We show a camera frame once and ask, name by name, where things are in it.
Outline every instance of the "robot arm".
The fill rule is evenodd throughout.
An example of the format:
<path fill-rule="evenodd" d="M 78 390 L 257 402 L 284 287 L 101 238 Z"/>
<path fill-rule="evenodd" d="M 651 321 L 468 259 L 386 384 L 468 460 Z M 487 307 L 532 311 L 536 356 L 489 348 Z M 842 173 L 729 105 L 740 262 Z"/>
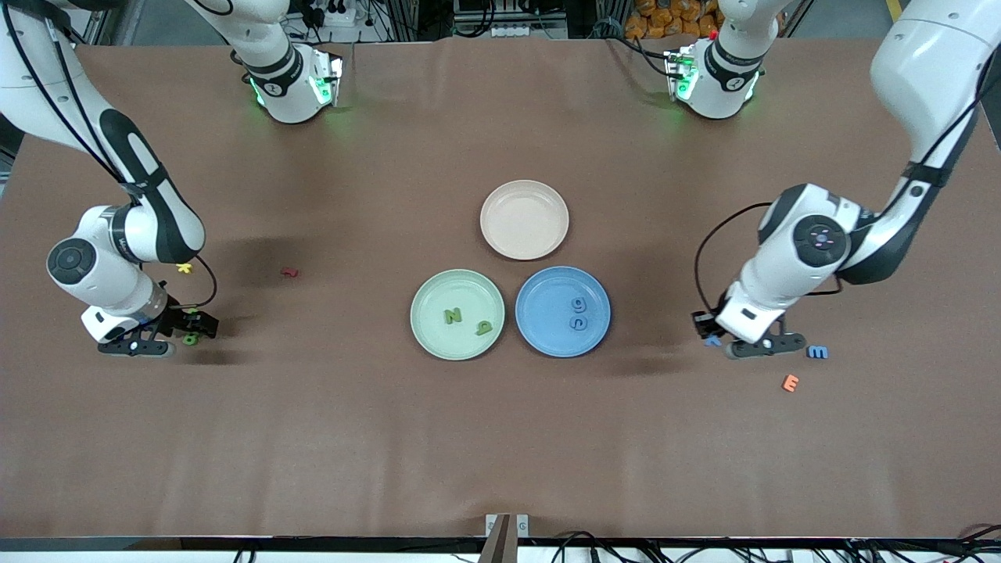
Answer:
<path fill-rule="evenodd" d="M 271 117 L 299 123 L 336 103 L 341 61 L 288 40 L 278 23 L 288 0 L 185 1 L 236 51 Z"/>
<path fill-rule="evenodd" d="M 125 205 L 88 209 L 47 260 L 52 279 L 90 306 L 81 316 L 84 327 L 108 344 L 164 318 L 183 321 L 171 311 L 176 302 L 140 264 L 190 260 L 205 231 L 135 123 L 111 107 L 83 72 L 63 33 L 68 18 L 59 7 L 69 5 L 0 0 L 0 111 L 27 133 L 90 153 L 129 196 Z M 168 325 L 159 327 L 169 336 Z M 204 334 L 214 336 L 214 325 Z M 155 348 L 163 355 L 171 350 Z"/>
<path fill-rule="evenodd" d="M 785 0 L 720 0 L 726 22 L 715 39 L 700 39 L 669 55 L 671 94 L 712 119 L 740 111 L 754 94 L 761 63 L 779 35 L 776 16 Z"/>
<path fill-rule="evenodd" d="M 973 130 L 1001 43 L 999 14 L 1001 0 L 910 3 L 871 67 L 877 95 L 911 139 L 911 161 L 886 209 L 873 213 L 814 184 L 784 191 L 759 225 L 758 252 L 711 312 L 719 333 L 757 343 L 830 275 L 872 284 L 896 270 Z M 936 79 L 945 69 L 948 79 Z"/>

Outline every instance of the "brown paper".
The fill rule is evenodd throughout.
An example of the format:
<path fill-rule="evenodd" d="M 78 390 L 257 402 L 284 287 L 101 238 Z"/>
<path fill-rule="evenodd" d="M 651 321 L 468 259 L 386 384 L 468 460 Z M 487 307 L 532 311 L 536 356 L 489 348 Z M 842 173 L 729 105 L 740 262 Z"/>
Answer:
<path fill-rule="evenodd" d="M 668 27 L 664 30 L 665 35 L 677 35 L 682 32 L 682 18 L 675 18 L 671 20 Z"/>
<path fill-rule="evenodd" d="M 699 18 L 699 35 L 701 37 L 709 37 L 716 29 L 716 21 L 713 19 L 713 16 L 702 16 Z"/>
<path fill-rule="evenodd" d="M 882 209 L 909 146 L 870 84 L 877 46 L 780 39 L 719 121 L 670 103 L 616 42 L 328 46 L 348 55 L 341 106 L 299 125 L 256 105 L 229 47 L 81 46 L 204 220 L 220 334 L 164 361 L 98 356 L 45 256 L 85 209 L 128 197 L 86 154 L 25 139 L 0 202 L 0 534 L 464 536 L 503 511 L 537 536 L 927 538 L 997 521 L 986 121 L 891 278 L 790 310 L 829 360 L 734 362 L 692 328 L 692 257 L 731 212 L 805 181 Z M 570 208 L 563 245 L 531 262 L 478 226 L 520 178 Z M 709 300 L 762 215 L 707 245 Z M 612 304 L 581 358 L 543 356 L 516 325 L 525 280 L 558 264 Z M 456 267 L 508 310 L 468 362 L 430 357 L 408 322 L 420 285 Z M 184 301 L 211 289 L 197 263 L 146 271 Z"/>
<path fill-rule="evenodd" d="M 636 9 L 644 17 L 650 16 L 657 9 L 656 0 L 636 0 Z"/>
<path fill-rule="evenodd" d="M 626 38 L 643 39 L 647 34 L 647 18 L 640 15 L 632 15 L 626 20 Z"/>
<path fill-rule="evenodd" d="M 671 11 L 664 8 L 658 8 L 650 15 L 650 24 L 654 27 L 664 28 L 671 23 Z"/>

